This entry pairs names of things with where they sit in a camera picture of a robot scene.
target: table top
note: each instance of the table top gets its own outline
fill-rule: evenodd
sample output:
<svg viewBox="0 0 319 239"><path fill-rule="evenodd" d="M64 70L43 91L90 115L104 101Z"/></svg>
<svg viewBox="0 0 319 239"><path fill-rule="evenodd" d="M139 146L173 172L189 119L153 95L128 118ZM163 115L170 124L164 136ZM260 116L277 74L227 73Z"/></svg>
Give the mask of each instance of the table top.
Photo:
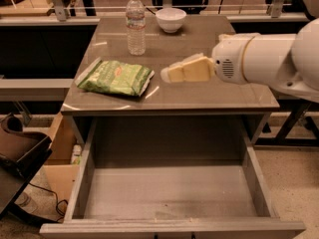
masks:
<svg viewBox="0 0 319 239"><path fill-rule="evenodd" d="M77 78L94 60L118 60L155 71L140 98L89 93L73 83L63 103L65 116L140 114L215 114L277 111L279 105L268 87L225 83L217 76L201 83L165 83L160 70L197 53L211 57L220 34L234 33L223 16L187 15L174 34L165 33L155 16L147 17L147 50L131 55L127 48L125 18L102 18L79 67Z"/></svg>

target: snack bag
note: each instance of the snack bag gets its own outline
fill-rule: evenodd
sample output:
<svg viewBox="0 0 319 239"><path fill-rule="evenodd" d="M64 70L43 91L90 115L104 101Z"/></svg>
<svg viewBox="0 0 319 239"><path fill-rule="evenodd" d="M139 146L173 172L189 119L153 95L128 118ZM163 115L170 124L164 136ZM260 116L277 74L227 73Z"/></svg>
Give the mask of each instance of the snack bag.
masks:
<svg viewBox="0 0 319 239"><path fill-rule="evenodd" d="M154 71L141 65L120 61L94 61L75 81L88 92L140 96L147 88Z"/></svg>

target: water bottle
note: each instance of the water bottle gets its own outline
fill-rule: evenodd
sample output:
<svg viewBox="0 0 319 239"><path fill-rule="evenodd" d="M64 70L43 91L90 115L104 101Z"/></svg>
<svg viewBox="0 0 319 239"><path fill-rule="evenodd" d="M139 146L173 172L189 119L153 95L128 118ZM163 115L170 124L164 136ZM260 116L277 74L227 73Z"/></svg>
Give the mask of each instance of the water bottle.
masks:
<svg viewBox="0 0 319 239"><path fill-rule="evenodd" d="M130 0L127 5L128 48L132 55L146 51L146 17L141 0Z"/></svg>

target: plastic bottle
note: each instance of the plastic bottle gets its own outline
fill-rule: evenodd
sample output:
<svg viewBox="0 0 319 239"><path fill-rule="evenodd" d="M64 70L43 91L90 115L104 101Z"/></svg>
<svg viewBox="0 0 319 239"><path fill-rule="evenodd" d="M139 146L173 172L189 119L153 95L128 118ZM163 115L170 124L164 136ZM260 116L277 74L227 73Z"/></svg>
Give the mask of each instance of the plastic bottle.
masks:
<svg viewBox="0 0 319 239"><path fill-rule="evenodd" d="M130 0L127 5L128 48L133 55L146 51L145 7L141 0Z"/></svg>
<svg viewBox="0 0 319 239"><path fill-rule="evenodd" d="M75 144L72 150L71 164L80 164L82 148L80 145Z"/></svg>

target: cardboard box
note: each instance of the cardboard box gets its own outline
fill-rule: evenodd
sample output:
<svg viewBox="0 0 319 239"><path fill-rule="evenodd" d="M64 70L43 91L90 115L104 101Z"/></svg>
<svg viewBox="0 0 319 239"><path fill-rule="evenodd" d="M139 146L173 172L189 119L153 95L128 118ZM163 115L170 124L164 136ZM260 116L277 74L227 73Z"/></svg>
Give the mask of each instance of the cardboard box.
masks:
<svg viewBox="0 0 319 239"><path fill-rule="evenodd" d="M69 200L79 165L71 164L73 146L76 138L72 128L58 113L48 131L52 143L52 154L44 165L51 190L58 194L59 200Z"/></svg>

